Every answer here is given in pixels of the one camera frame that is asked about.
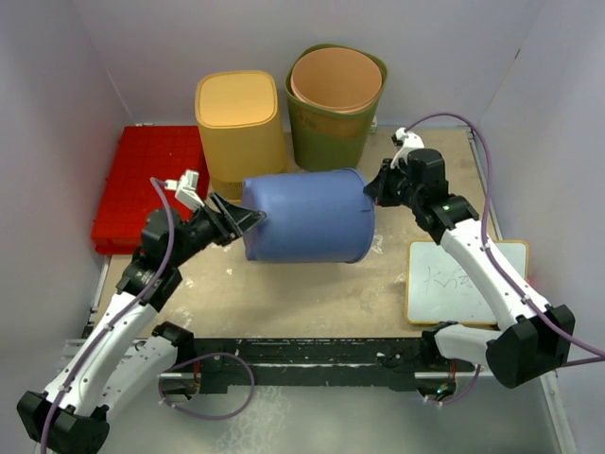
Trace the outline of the blue plastic bucket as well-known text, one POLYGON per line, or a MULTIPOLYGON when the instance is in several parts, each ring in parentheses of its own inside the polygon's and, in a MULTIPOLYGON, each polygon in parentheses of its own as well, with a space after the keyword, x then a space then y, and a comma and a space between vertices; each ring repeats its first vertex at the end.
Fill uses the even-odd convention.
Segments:
POLYGON ((375 213, 353 168, 247 179, 241 204, 266 214, 244 234, 250 261, 347 263, 371 248, 375 213))

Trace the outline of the yellow ribbed waste basket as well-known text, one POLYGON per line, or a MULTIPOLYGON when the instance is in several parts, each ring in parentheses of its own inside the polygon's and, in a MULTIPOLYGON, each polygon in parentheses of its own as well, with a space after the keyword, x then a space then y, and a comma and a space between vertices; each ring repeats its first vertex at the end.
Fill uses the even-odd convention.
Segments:
POLYGON ((289 171, 277 87, 269 73, 243 70, 203 78, 195 114, 210 186, 225 199, 239 201, 248 178, 289 171))

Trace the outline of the red plastic tray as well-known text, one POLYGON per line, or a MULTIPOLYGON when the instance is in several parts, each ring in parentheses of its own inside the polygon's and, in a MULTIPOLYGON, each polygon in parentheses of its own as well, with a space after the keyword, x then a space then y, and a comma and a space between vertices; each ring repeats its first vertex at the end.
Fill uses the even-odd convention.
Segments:
POLYGON ((199 174, 197 193, 206 198, 209 175, 196 126, 126 126, 95 216, 95 250, 133 253, 147 216, 163 206, 150 179, 177 180, 186 170, 199 174))

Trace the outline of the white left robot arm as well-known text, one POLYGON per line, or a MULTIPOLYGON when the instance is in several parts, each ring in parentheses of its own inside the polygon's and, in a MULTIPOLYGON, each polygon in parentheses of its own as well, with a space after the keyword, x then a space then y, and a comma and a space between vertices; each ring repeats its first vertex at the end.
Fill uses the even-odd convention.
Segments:
POLYGON ((181 283, 180 265, 212 243, 231 244, 266 217, 217 193, 210 199, 213 207, 196 201, 188 220, 169 206, 149 214, 101 322, 42 392, 19 400, 18 414, 42 453, 98 452, 111 420, 147 380, 195 362, 193 333, 169 322, 154 328, 140 352, 124 355, 181 283))

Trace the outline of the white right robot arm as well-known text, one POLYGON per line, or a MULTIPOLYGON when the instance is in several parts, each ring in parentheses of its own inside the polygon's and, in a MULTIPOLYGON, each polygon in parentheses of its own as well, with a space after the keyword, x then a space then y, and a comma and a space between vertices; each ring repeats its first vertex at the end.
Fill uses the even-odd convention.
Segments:
POLYGON ((450 192, 437 150, 417 148, 383 160, 364 192, 377 206, 409 208, 417 225, 466 272, 495 317, 495 331, 453 321, 425 330, 420 356, 427 368, 467 361, 488 368, 513 389, 566 363, 573 313, 550 304, 514 269, 482 228, 475 208, 450 192))

